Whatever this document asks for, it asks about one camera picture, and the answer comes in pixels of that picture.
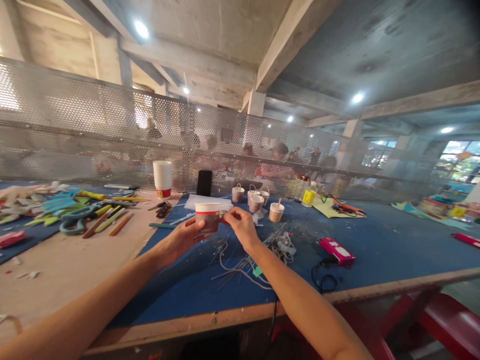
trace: hand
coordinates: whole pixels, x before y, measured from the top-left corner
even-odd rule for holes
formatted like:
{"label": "hand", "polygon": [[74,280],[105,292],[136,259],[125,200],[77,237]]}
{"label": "hand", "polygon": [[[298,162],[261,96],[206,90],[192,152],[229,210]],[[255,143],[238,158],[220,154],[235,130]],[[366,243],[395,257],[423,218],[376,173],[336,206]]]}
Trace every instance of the hand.
{"label": "hand", "polygon": [[153,261],[157,264],[158,270],[173,264],[194,244],[208,238],[210,234],[198,236],[204,226],[204,220],[195,222],[195,217],[192,217],[178,224],[170,235],[148,251],[148,254],[150,253],[154,258]]}
{"label": "hand", "polygon": [[232,210],[223,215],[223,222],[229,224],[240,241],[243,249],[247,254],[251,252],[258,244],[262,244],[257,231],[255,230],[254,220],[252,215],[239,207],[234,207]]}

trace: blue table surface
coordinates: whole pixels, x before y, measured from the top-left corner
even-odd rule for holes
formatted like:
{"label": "blue table surface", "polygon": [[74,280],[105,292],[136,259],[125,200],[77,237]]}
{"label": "blue table surface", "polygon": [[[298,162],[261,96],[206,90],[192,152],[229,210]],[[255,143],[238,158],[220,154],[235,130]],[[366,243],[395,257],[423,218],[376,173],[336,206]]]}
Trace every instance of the blue table surface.
{"label": "blue table surface", "polygon": [[[36,184],[38,183],[23,181],[0,181],[0,189],[6,189],[10,186],[32,186]],[[78,187],[93,193],[101,193],[107,195],[111,195],[113,193],[118,193],[119,191],[121,191],[118,189],[108,189],[94,186]],[[33,218],[31,216],[21,216],[18,220],[0,225],[0,236],[6,235],[11,232],[25,231],[25,238],[23,240],[17,242],[15,245],[0,249],[0,265],[7,262],[13,257],[20,255],[21,253],[34,247],[35,245],[41,243],[45,239],[48,239],[59,231],[60,222],[56,222],[50,226],[44,226],[43,224],[25,226],[25,224],[31,222],[32,220]]]}
{"label": "blue table surface", "polygon": [[[186,198],[184,195],[179,204],[184,204]],[[270,208],[272,201],[278,199],[272,198],[266,209]],[[327,218],[315,208],[304,207],[292,200],[283,199],[282,204],[285,205],[282,221],[288,223],[286,230],[293,233],[292,242],[297,248],[289,267],[312,285],[312,267],[327,256],[315,242],[326,236],[335,238],[356,256],[351,269],[330,266],[318,270],[318,278],[332,274],[338,279],[338,291],[475,268],[480,264],[479,249],[451,237],[451,233],[458,232],[458,229],[386,204],[349,202],[363,209],[368,218]],[[239,206],[247,209],[246,203]],[[182,218],[191,212],[177,206],[168,220]],[[259,223],[264,225],[256,228],[263,241],[277,225],[268,219],[268,215]],[[228,234],[232,232],[220,224],[217,233],[195,245],[175,264],[156,275],[109,327],[154,323],[273,302],[272,290],[258,287],[243,275],[237,275],[223,286],[221,278],[212,280],[225,272],[219,264],[219,256],[214,257],[214,254],[227,231]],[[170,232],[169,229],[157,229],[139,256]],[[467,234],[478,238],[479,227],[472,227]],[[228,248],[222,259],[231,268],[246,253],[234,233],[227,242]]]}

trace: stacked paper cups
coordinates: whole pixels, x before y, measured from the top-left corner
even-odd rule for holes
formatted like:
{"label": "stacked paper cups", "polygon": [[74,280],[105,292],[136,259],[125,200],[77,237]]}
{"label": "stacked paper cups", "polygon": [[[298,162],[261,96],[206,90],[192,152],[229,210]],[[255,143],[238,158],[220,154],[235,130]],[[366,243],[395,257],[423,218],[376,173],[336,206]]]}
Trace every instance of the stacked paper cups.
{"label": "stacked paper cups", "polygon": [[153,178],[155,180],[155,189],[158,199],[170,199],[172,194],[172,163],[164,160],[154,161]]}

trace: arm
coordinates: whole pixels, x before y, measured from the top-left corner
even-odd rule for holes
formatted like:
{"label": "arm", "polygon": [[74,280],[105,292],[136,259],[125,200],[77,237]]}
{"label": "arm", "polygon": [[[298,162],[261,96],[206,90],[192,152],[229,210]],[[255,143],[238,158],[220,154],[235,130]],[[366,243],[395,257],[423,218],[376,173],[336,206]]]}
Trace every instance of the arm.
{"label": "arm", "polygon": [[372,359],[337,310],[262,244],[248,212],[234,207],[223,220],[265,274],[290,320],[323,359]]}
{"label": "arm", "polygon": [[173,264],[193,244],[205,221],[178,225],[153,249],[52,316],[0,347],[0,360],[78,359],[114,316],[161,269]]}

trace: wooden table edge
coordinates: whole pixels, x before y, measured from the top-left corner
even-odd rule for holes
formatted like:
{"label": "wooden table edge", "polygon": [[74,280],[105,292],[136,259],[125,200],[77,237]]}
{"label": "wooden table edge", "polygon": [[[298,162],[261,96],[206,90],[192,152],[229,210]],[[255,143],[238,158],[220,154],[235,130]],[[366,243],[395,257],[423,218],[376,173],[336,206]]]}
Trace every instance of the wooden table edge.
{"label": "wooden table edge", "polygon": [[[428,288],[441,287],[476,277],[480,277],[480,267],[336,291],[326,294],[325,298],[332,304],[361,302]],[[273,312],[274,303],[271,302],[131,327],[106,329],[93,342],[85,352],[85,355],[98,354],[125,347],[138,346],[260,321],[271,318]],[[279,303],[277,315],[281,316],[284,314],[285,310]]]}

